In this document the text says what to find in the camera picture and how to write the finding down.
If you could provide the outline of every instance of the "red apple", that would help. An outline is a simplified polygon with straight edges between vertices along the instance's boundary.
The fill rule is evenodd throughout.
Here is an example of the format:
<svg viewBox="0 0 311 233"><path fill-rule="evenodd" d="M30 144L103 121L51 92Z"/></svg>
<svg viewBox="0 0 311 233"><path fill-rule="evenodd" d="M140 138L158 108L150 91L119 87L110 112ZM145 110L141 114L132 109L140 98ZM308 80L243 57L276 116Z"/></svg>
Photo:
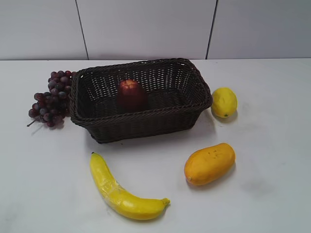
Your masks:
<svg viewBox="0 0 311 233"><path fill-rule="evenodd" d="M128 112L141 111L147 105L147 94L135 80L127 79L120 83L117 101Z"/></svg>

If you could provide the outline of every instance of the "banana tip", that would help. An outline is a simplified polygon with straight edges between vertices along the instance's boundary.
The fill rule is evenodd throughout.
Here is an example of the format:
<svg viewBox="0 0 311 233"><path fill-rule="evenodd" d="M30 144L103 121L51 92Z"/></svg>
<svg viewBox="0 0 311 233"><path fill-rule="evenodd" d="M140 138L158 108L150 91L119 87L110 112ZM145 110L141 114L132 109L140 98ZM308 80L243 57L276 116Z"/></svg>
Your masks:
<svg viewBox="0 0 311 233"><path fill-rule="evenodd" d="M171 203L170 199L167 199L167 198L162 199L162 201L165 206Z"/></svg>

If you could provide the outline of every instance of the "wicker basket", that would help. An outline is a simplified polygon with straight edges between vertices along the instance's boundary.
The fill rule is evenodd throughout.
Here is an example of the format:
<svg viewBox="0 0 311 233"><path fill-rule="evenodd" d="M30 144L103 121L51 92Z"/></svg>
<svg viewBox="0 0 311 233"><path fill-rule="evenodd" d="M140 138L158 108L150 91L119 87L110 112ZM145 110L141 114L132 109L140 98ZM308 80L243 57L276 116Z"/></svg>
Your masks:
<svg viewBox="0 0 311 233"><path fill-rule="evenodd" d="M138 81L148 95L145 111L117 105L121 81ZM208 85L187 59L160 59L80 70L73 77L70 116L98 143L190 129L212 104Z"/></svg>

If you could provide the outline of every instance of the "yellow lemon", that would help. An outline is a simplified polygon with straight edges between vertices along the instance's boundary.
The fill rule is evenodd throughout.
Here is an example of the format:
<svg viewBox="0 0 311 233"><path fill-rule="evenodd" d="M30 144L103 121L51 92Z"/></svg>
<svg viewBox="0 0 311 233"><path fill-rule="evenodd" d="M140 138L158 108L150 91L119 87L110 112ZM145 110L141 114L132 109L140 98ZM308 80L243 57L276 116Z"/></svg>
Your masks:
<svg viewBox="0 0 311 233"><path fill-rule="evenodd" d="M238 108L238 100L233 91L227 87L218 88L213 92L213 113L221 118L234 114Z"/></svg>

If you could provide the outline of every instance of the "yellow banana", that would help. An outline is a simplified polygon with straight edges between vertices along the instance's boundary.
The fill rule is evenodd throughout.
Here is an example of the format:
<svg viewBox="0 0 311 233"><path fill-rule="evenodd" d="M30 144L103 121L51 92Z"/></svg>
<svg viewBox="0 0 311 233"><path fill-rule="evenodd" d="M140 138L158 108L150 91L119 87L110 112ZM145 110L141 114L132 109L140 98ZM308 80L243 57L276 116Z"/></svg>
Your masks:
<svg viewBox="0 0 311 233"><path fill-rule="evenodd" d="M105 160L99 154L92 153L90 167L96 186L106 203L125 217L136 220L156 218L170 203L167 198L143 199L127 192L114 179Z"/></svg>

